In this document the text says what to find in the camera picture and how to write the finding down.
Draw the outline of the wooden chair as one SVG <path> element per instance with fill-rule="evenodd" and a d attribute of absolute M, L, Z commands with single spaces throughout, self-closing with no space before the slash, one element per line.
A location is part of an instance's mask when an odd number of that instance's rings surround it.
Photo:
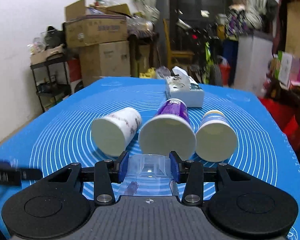
<path fill-rule="evenodd" d="M 189 70 L 189 65 L 193 60 L 194 53 L 190 50 L 181 50 L 170 38 L 170 20 L 162 20 L 165 34 L 167 68 L 171 70 L 174 66 L 180 66 Z"/>

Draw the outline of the cardboard box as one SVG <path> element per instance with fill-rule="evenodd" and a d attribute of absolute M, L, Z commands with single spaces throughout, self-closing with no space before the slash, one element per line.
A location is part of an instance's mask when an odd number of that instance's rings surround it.
<path fill-rule="evenodd" d="M 130 77 L 129 42 L 110 42 L 79 49 L 84 87 L 108 76 Z"/>
<path fill-rule="evenodd" d="M 127 18 L 130 17 L 127 4 L 96 6 L 79 0 L 66 6 L 64 15 L 69 48 L 127 40 Z"/>

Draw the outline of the black metal shelf rack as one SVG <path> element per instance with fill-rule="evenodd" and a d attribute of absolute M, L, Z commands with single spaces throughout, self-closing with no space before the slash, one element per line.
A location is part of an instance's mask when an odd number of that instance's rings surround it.
<path fill-rule="evenodd" d="M 69 71 L 67 70 L 67 67 L 66 67 L 66 62 L 67 62 L 66 53 L 57 52 L 51 56 L 48 56 L 47 59 L 43 62 L 30 65 L 34 84 L 36 87 L 36 95 L 38 96 L 40 106 L 41 106 L 43 113 L 46 112 L 46 108 L 43 105 L 42 97 L 47 97 L 47 98 L 53 99 L 52 106 L 55 106 L 58 103 L 56 96 L 58 96 L 59 94 L 63 94 L 65 97 L 72 95 L 70 79 L 69 79 L 70 76 L 69 76 Z M 50 72 L 50 66 L 54 65 L 54 64 L 59 64 L 59 63 L 63 64 L 63 70 L 64 70 L 66 84 L 59 83 L 57 81 L 56 77 L 54 79 L 52 79 L 52 74 Z M 40 68 L 44 68 L 46 70 L 48 81 L 38 84 L 34 71 L 36 69 L 40 69 Z"/>

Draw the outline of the black bicycle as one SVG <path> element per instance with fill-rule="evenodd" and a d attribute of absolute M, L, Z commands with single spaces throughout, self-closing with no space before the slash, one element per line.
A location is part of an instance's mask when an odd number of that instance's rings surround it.
<path fill-rule="evenodd" d="M 209 35 L 206 29 L 191 27 L 178 19 L 176 26 L 183 29 L 189 42 L 193 58 L 190 65 L 190 75 L 197 83 L 222 86 L 222 74 L 218 65 L 221 40 Z"/>

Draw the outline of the clear plastic cup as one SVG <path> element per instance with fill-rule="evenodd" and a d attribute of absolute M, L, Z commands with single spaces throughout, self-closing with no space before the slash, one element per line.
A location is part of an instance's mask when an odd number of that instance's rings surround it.
<path fill-rule="evenodd" d="M 154 154 L 133 155 L 128 159 L 123 182 L 114 185 L 115 199 L 121 196 L 177 196 L 179 190 L 168 157 Z"/>

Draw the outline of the white tissue box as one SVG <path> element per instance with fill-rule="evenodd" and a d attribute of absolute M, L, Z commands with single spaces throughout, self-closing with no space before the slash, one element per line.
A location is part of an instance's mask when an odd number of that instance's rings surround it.
<path fill-rule="evenodd" d="M 172 68 L 172 75 L 165 77 L 167 99 L 179 99 L 188 108 L 203 106 L 204 91 L 182 68 Z"/>

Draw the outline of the red plastic bucket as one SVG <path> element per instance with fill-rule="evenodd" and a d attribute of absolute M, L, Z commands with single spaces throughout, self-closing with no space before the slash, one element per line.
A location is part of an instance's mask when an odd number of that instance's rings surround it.
<path fill-rule="evenodd" d="M 231 70 L 230 65 L 228 63 L 226 63 L 226 64 L 220 63 L 219 68 L 220 68 L 221 75 L 222 75 L 223 85 L 228 85 L 230 70 Z"/>

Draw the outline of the purple white paper cup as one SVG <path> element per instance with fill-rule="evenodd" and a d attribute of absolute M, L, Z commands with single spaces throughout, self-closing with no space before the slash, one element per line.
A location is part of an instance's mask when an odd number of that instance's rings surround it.
<path fill-rule="evenodd" d="M 195 152 L 196 136 L 185 103 L 168 99 L 140 129 L 138 142 L 144 154 L 168 156 L 175 151 L 182 160 Z"/>

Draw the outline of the lower cardboard box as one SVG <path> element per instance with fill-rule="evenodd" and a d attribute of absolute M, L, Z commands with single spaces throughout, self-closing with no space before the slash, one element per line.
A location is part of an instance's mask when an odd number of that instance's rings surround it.
<path fill-rule="evenodd" d="M 108 76 L 130 77 L 129 42 L 110 42 L 79 49 L 84 87 Z"/>

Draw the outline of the white paper cup grey print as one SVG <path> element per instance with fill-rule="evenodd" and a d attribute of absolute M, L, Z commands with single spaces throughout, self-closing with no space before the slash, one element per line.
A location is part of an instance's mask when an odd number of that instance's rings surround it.
<path fill-rule="evenodd" d="M 104 154 L 118 157 L 126 150 L 141 124 L 140 113 L 132 107 L 126 107 L 95 119 L 91 124 L 91 136 Z"/>

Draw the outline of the red boxes stack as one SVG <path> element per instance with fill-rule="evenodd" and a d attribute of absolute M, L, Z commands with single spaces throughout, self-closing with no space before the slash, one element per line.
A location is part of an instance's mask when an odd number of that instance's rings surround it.
<path fill-rule="evenodd" d="M 300 107 L 284 105 L 273 99 L 259 98 L 259 100 L 287 136 L 293 150 L 300 155 Z"/>

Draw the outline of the white paper cup yellow rim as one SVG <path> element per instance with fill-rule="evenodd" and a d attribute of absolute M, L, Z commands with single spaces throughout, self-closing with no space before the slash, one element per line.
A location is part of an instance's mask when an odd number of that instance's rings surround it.
<path fill-rule="evenodd" d="M 237 148 L 236 132 L 226 116 L 215 109 L 204 114 L 196 140 L 196 154 L 213 163 L 229 159 Z"/>

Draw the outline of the upper cardboard box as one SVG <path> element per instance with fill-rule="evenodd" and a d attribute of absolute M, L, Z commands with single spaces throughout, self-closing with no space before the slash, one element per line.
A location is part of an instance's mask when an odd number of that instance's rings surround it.
<path fill-rule="evenodd" d="M 96 6 L 79 0 L 66 6 L 64 15 L 69 48 L 127 40 L 127 18 L 130 17 L 127 4 Z"/>

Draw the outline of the green white carton box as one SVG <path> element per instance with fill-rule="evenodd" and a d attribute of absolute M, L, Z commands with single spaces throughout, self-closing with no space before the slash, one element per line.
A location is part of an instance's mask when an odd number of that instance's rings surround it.
<path fill-rule="evenodd" d="M 280 61 L 278 80 L 287 87 L 290 80 L 290 71 L 292 68 L 293 55 L 285 53 L 283 51 L 279 51 L 278 58 Z"/>

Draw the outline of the blue silicone baking mat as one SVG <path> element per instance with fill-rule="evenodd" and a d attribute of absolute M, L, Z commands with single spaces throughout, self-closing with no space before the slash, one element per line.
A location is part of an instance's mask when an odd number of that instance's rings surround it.
<path fill-rule="evenodd" d="M 299 214 L 289 238 L 300 239 L 300 164 L 286 135 L 254 94 L 210 85 L 202 85 L 202 89 L 202 107 L 189 109 L 192 128 L 199 127 L 209 110 L 225 114 L 238 139 L 229 164 L 296 199 Z M 73 162 L 93 166 L 105 158 L 91 138 L 94 119 L 132 107 L 147 121 L 165 101 L 163 80 L 105 77 L 52 107 L 11 137 L 0 146 L 0 159 L 38 167 L 44 175 Z"/>

